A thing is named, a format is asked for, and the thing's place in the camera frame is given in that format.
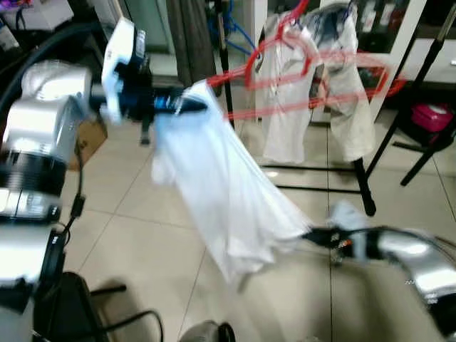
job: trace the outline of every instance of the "clothes hanger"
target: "clothes hanger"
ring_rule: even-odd
[[[310,49],[307,46],[307,43],[303,41],[299,36],[288,34],[285,30],[287,25],[292,26],[301,15],[306,10],[306,7],[309,3],[309,0],[301,0],[298,6],[293,9],[288,15],[286,15],[278,25],[278,29],[276,35],[265,39],[262,41],[258,48],[250,55],[249,60],[244,66],[239,68],[235,68],[231,71],[223,73],[222,75],[215,75],[211,78],[207,79],[207,83],[212,87],[217,87],[222,85],[225,82],[231,81],[235,78],[243,78],[244,85],[247,90],[255,90],[260,88],[267,88],[269,86],[280,86],[286,83],[293,83],[296,82],[304,77],[307,77],[307,73],[309,72],[310,66],[312,63],[325,63],[327,61],[347,61],[347,58],[354,58],[357,62],[363,61],[366,65],[375,68],[376,74],[375,76],[379,77],[378,85],[372,89],[365,89],[363,92],[360,93],[349,93],[349,94],[340,94],[340,95],[331,95],[328,96],[324,94],[323,96],[310,98],[306,101],[302,101],[300,103],[292,103],[286,104],[281,106],[282,112],[292,111],[292,110],[299,110],[302,108],[315,108],[325,104],[332,104],[332,103],[340,103],[340,102],[352,102],[356,98],[362,95],[367,95],[368,98],[372,98],[373,96],[383,92],[386,81],[390,75],[390,67],[382,63],[381,61],[371,57],[367,54],[359,55],[357,53],[344,53],[340,51],[338,53],[334,53],[333,51],[325,52],[319,51],[318,53],[311,53],[309,52]],[[293,75],[285,75],[275,79],[266,79],[260,81],[254,81],[252,79],[254,64],[256,59],[268,48],[271,48],[277,44],[286,44],[287,46],[295,46],[296,48],[300,48],[303,51],[305,56],[305,61],[303,63],[302,70]],[[390,89],[388,90],[387,96],[393,95],[397,93],[399,90],[403,88],[406,81],[402,79],[396,79]],[[232,113],[227,113],[225,116],[230,120],[236,119],[245,119],[245,118],[258,118],[261,116],[272,115],[277,112],[277,108],[260,108],[260,109],[247,109],[247,110],[236,110]]]

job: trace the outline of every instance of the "white garment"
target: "white garment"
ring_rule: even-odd
[[[266,35],[277,31],[282,16],[270,18],[265,27]],[[287,34],[295,34],[307,46],[313,55],[318,53],[307,29],[302,31],[294,27],[286,28]],[[259,69],[259,80],[278,80],[281,76],[296,75],[304,67],[304,52],[301,48],[291,48],[285,43],[278,43],[264,52],[264,58]],[[298,81],[271,85],[264,89],[257,103],[258,108],[274,108],[274,113],[263,117],[263,130],[266,136],[263,156],[276,162],[304,161],[303,138],[311,116],[308,106],[298,110],[284,111],[284,105],[305,103],[309,101],[309,91],[316,64],[309,69],[310,77]]]
[[[282,16],[274,16],[265,26],[266,38],[274,36]],[[312,39],[315,27],[304,27],[301,39],[309,47],[310,53],[317,51],[316,43]],[[356,53],[358,40],[356,38],[355,22],[349,16],[343,23],[341,34],[337,38],[323,39],[319,43],[318,51],[338,53]],[[264,61],[259,70],[259,78],[278,78],[279,76],[296,73],[296,68],[302,66],[304,57],[300,48],[294,51],[276,45],[264,52]],[[258,108],[274,106],[275,114],[263,121],[266,136],[264,157],[276,162],[300,163],[304,160],[303,138],[309,125],[310,114],[308,108],[284,112],[281,106],[300,103],[309,98],[309,90],[314,77],[318,60],[313,62],[307,76],[295,83],[270,87],[263,90],[263,96]],[[356,63],[329,63],[325,65],[327,77],[328,96],[352,95],[356,97],[351,101],[328,104],[331,111],[331,131],[341,146],[343,159],[346,162],[357,160],[372,152],[375,147],[375,130],[369,102],[363,84],[356,68]]]
[[[212,257],[236,286],[274,262],[273,247],[292,250],[310,220],[261,172],[206,81],[185,96],[207,110],[155,116],[152,178],[179,188]]]

